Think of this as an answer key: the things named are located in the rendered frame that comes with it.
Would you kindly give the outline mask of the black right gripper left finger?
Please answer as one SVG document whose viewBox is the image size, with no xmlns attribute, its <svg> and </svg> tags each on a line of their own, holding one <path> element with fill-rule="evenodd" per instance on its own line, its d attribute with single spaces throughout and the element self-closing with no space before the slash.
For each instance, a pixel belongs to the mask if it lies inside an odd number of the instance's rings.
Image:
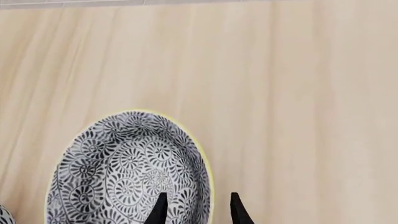
<svg viewBox="0 0 398 224">
<path fill-rule="evenodd" d="M 168 201 L 167 194 L 162 192 L 145 220 L 145 224 L 165 224 L 167 218 Z"/>
</svg>

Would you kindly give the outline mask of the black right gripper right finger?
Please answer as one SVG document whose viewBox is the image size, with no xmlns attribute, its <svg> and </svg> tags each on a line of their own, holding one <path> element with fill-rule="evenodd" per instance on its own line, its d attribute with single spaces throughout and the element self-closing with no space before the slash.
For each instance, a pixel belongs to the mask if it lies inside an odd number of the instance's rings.
<svg viewBox="0 0 398 224">
<path fill-rule="evenodd" d="M 254 224 L 237 192 L 231 193 L 230 211 L 233 224 Z"/>
</svg>

